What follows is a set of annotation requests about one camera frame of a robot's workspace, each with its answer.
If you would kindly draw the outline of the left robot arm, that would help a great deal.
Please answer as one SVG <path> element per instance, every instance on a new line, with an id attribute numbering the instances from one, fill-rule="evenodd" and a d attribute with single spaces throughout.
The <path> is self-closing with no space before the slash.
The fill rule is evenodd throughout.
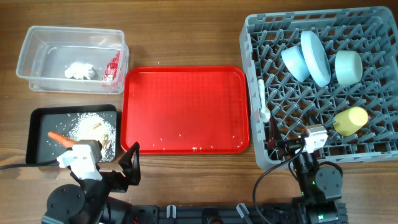
<path id="1" fill-rule="evenodd" d="M 78 185 L 66 184 L 55 189 L 47 199 L 42 223 L 139 223 L 132 205 L 109 197 L 111 192 L 127 192 L 139 185 L 139 143 L 135 142 L 119 160 L 122 172 L 100 172 L 101 180 L 71 176 Z"/>

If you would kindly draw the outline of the red sauce packet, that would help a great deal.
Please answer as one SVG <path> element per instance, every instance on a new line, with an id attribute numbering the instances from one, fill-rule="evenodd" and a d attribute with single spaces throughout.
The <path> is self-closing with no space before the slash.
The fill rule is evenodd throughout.
<path id="1" fill-rule="evenodd" d="M 115 57 L 111 59 L 111 61 L 107 64 L 104 76 L 103 76 L 103 84 L 102 87 L 110 89 L 112 91 L 119 90 L 119 61 L 120 61 L 120 51 L 117 52 Z"/>

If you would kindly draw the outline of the light blue bowl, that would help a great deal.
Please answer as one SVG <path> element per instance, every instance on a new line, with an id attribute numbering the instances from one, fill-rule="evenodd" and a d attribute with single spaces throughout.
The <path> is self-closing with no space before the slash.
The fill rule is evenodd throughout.
<path id="1" fill-rule="evenodd" d="M 281 57 L 289 72 L 298 82 L 304 82 L 310 76 L 301 47 L 293 46 L 285 49 L 281 52 Z"/>

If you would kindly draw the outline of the orange carrot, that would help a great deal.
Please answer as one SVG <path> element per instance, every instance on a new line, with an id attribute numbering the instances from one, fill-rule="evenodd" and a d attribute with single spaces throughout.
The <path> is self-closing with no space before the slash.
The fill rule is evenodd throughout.
<path id="1" fill-rule="evenodd" d="M 50 139 L 53 139 L 54 141 L 57 141 L 65 148 L 72 148 L 73 145 L 76 144 L 75 140 L 67 138 L 64 135 L 61 135 L 61 134 L 53 132 L 53 131 L 48 132 L 48 137 Z"/>

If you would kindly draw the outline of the mint green bowl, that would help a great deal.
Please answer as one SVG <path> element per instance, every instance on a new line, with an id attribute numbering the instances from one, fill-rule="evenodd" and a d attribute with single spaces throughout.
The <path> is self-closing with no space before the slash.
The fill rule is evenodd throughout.
<path id="1" fill-rule="evenodd" d="M 340 85 L 350 86 L 360 82 L 363 76 L 363 64 L 359 53 L 340 50 L 335 58 L 336 79 Z"/>

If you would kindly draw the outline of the rice and food scraps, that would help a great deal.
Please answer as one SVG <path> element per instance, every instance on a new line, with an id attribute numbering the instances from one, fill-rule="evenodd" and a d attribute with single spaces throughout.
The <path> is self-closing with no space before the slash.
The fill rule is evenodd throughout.
<path id="1" fill-rule="evenodd" d="M 42 118 L 45 145 L 64 149 L 50 139 L 53 131 L 75 141 L 95 140 L 101 144 L 102 162 L 111 162 L 116 157 L 117 113 L 115 111 L 50 114 Z"/>

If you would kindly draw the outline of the white napkin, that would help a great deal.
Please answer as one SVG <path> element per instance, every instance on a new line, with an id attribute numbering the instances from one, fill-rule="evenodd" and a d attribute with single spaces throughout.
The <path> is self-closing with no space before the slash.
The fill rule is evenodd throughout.
<path id="1" fill-rule="evenodd" d="M 92 64 L 75 62 L 64 71 L 64 74 L 67 78 L 91 80 L 95 76 L 95 71 Z"/>

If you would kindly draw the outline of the yellow plastic cup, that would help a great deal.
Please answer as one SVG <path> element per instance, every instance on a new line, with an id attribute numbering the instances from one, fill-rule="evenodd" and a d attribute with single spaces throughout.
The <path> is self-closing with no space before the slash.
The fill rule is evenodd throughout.
<path id="1" fill-rule="evenodd" d="M 334 120 L 335 131 L 343 136 L 350 136 L 368 122 L 368 113 L 361 107 L 352 107 L 338 113 Z"/>

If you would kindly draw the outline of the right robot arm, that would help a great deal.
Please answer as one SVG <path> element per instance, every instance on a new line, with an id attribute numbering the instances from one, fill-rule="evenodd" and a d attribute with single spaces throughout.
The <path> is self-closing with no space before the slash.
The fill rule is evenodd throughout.
<path id="1" fill-rule="evenodd" d="M 292 199 L 291 223 L 348 223 L 342 198 L 343 170 L 333 162 L 319 162 L 315 151 L 323 148 L 328 134 L 324 125 L 308 116 L 305 134 L 297 139 L 283 140 L 274 118 L 270 119 L 268 147 L 282 149 L 291 158 L 289 171 L 295 176 L 302 195 Z"/>

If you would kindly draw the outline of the light blue plate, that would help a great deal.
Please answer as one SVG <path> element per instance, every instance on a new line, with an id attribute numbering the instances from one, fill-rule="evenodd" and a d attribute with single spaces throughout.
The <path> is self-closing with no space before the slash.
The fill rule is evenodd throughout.
<path id="1" fill-rule="evenodd" d="M 326 86 L 331 80 L 331 70 L 322 42 L 312 31 L 303 31 L 300 40 L 310 75 L 319 87 Z"/>

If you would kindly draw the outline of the white plastic spoon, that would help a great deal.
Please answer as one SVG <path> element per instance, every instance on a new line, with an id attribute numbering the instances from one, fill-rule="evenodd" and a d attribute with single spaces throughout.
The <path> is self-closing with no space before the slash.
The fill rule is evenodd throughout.
<path id="1" fill-rule="evenodd" d="M 261 101 L 261 108 L 259 110 L 260 116 L 264 123 L 268 123 L 271 118 L 271 112 L 267 107 L 266 95 L 265 95 L 265 83 L 263 79 L 258 79 L 257 81 L 259 89 L 259 97 Z"/>

